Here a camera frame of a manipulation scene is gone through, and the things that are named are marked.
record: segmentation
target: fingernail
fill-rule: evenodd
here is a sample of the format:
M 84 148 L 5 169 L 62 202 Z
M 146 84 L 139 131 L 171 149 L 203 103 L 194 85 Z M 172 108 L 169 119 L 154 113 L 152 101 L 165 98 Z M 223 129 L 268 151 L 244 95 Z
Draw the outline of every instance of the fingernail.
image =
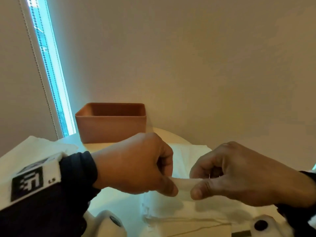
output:
M 191 191 L 191 198 L 193 200 L 200 200 L 202 199 L 203 195 L 202 195 L 202 191 L 198 188 L 195 188 Z

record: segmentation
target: hand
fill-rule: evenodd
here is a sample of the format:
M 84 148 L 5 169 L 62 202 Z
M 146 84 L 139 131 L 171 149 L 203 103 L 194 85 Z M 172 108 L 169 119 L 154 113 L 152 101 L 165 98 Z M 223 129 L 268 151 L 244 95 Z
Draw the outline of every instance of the hand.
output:
M 236 142 L 200 157 L 190 178 L 205 179 L 191 190 L 195 200 L 222 195 L 252 206 L 283 203 L 306 208 L 316 203 L 312 179 Z
M 92 153 L 98 169 L 94 187 L 112 187 L 130 194 L 158 191 L 176 196 L 172 175 L 173 151 L 157 134 L 139 133 Z

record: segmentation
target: white table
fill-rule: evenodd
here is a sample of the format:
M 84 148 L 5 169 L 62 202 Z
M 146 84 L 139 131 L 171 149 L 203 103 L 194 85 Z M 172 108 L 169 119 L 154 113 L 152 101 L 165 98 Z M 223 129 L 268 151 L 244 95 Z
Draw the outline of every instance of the white table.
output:
M 187 140 L 175 135 L 169 131 L 159 128 L 147 128 L 147 132 L 157 133 L 167 143 L 190 144 Z M 79 134 L 67 136 L 58 140 L 60 143 L 75 144 L 79 147 L 78 151 L 95 152 L 112 143 L 101 144 L 82 144 Z M 144 229 L 145 223 L 140 216 L 140 195 L 130 195 L 122 193 L 112 188 L 103 189 L 90 204 L 89 212 L 92 215 L 97 215 L 100 211 L 110 210 L 116 214 L 123 222 L 129 237 L 146 236 Z M 259 213 L 274 217 L 278 222 L 283 222 L 284 218 L 279 215 L 274 206 L 260 207 Z M 200 236 L 200 237 L 230 237 L 231 230 L 229 226 L 216 226 L 209 229 L 202 229 L 198 232 L 182 235 L 183 237 Z

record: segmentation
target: sleeve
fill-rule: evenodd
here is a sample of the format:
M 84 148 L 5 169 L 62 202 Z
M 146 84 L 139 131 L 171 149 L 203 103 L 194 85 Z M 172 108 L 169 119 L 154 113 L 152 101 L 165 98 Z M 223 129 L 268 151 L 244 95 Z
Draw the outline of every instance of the sleeve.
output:
M 301 171 L 315 181 L 316 174 Z M 294 229 L 294 236 L 316 236 L 316 225 L 313 220 L 316 218 L 316 204 L 309 208 L 294 208 L 286 204 L 276 204 L 278 212 L 285 217 L 289 225 Z
M 98 172 L 89 152 L 59 162 L 61 182 L 0 211 L 0 233 L 11 236 L 78 237 L 86 229 L 83 214 L 100 190 L 92 187 Z

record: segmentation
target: left hand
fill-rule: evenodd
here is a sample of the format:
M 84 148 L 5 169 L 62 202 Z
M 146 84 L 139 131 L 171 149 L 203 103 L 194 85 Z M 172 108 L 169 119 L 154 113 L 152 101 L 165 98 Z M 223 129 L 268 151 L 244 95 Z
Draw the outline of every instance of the left hand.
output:
M 94 187 L 112 187 L 140 194 L 158 191 L 176 196 L 178 189 L 168 178 L 172 175 L 172 148 L 155 133 L 139 133 L 131 138 L 92 153 L 98 169 Z

